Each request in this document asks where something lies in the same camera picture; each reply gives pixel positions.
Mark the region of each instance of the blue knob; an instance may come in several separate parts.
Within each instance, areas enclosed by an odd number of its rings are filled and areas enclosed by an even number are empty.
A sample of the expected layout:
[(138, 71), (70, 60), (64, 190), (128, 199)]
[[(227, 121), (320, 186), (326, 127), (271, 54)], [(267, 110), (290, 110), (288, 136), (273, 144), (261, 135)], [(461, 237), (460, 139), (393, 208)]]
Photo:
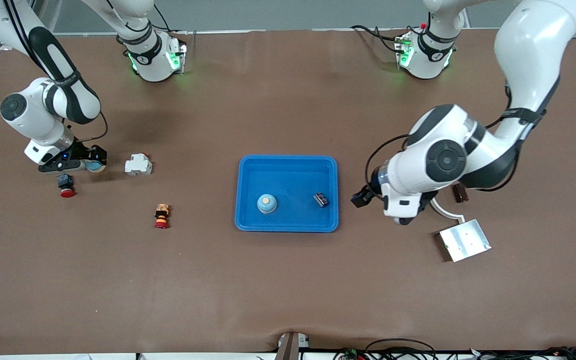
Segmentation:
[(259, 199), (256, 201), (256, 207), (264, 214), (272, 213), (277, 209), (277, 199), (271, 194), (265, 193), (259, 196)]

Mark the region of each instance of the blue plastic tray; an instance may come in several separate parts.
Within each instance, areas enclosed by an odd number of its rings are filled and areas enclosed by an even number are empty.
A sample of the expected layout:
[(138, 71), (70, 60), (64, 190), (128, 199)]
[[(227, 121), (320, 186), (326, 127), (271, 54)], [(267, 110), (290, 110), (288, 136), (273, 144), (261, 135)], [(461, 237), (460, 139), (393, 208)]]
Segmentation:
[[(328, 205), (313, 196), (322, 193)], [(263, 214), (257, 200), (277, 199)], [(337, 162), (329, 156), (247, 155), (239, 163), (235, 225), (243, 231), (330, 233), (339, 225)]]

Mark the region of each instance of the brown tabletop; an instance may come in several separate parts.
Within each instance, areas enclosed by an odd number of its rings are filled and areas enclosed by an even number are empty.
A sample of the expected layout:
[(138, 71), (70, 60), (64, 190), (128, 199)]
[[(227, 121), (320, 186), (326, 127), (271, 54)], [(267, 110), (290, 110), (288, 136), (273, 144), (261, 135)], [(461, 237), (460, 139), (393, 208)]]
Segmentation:
[[(134, 75), (114, 38), (61, 39), (101, 98), (109, 166), (73, 173), (78, 194), (61, 198), (57, 176), (37, 171), (28, 140), (0, 117), (0, 354), (267, 351), (286, 331), (313, 347), (384, 337), (437, 349), (576, 346), (576, 39), (514, 180), (469, 191), (464, 204), (439, 194), (478, 219), (490, 251), (446, 262), (432, 234), (453, 221), (427, 209), (402, 227), (379, 203), (350, 203), (366, 157), (432, 107), (498, 118), (495, 33), (465, 30), (434, 80), (398, 71), (379, 39), (357, 32), (198, 35), (186, 75), (160, 83)], [(38, 76), (3, 51), (0, 101)], [(94, 136), (103, 121), (74, 128)], [(141, 152), (152, 175), (126, 175)], [(248, 154), (334, 157), (338, 229), (238, 230)], [(172, 206), (167, 230), (153, 227), (158, 203)]]

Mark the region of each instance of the gray floor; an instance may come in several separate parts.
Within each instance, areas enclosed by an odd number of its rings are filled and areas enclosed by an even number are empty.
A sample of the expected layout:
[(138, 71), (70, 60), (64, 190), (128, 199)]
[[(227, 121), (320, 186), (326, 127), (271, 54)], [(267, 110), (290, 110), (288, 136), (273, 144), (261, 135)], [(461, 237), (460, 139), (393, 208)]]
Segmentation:
[[(473, 28), (498, 28), (519, 0), (494, 0), (468, 8)], [(36, 9), (57, 34), (112, 32), (84, 3), (44, 0)], [(176, 30), (307, 30), (313, 28), (404, 28), (426, 20), (421, 0), (157, 0)], [(163, 25), (153, 11), (151, 20)]]

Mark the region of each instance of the metal plate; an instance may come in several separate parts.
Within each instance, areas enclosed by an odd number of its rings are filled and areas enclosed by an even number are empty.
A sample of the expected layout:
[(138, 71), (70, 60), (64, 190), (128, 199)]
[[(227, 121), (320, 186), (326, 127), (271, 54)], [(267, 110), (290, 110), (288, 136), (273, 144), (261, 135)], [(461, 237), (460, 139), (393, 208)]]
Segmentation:
[(459, 262), (490, 249), (477, 219), (440, 231), (439, 235), (453, 262)]

